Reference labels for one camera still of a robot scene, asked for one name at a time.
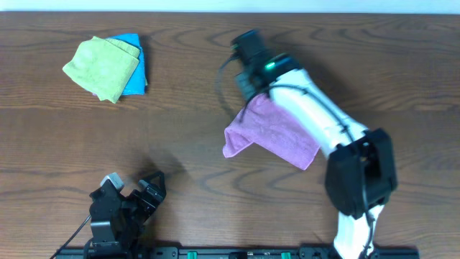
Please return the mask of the purple cloth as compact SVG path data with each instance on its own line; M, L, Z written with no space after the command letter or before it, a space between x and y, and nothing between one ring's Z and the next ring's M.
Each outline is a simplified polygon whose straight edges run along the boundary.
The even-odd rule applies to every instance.
M287 111L267 95L254 97L224 130L223 155L232 158L257 144L295 167L306 170L319 145Z

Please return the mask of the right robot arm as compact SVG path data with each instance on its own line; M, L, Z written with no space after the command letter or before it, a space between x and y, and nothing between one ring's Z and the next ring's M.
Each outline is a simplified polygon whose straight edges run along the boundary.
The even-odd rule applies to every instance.
M339 212L333 241L338 256L372 257L378 216L397 188L391 137L338 108L289 55L232 58L256 94L268 94L319 144L327 159L326 193Z

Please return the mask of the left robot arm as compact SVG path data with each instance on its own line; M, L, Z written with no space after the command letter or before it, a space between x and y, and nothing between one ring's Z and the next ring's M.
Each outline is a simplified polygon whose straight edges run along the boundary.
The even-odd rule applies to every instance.
M143 247L139 237L144 223L165 200L165 174L157 171L139 180L138 185L139 189L124 196L122 179L117 173L110 173L90 194L93 237L83 249L84 258L150 257L152 249Z

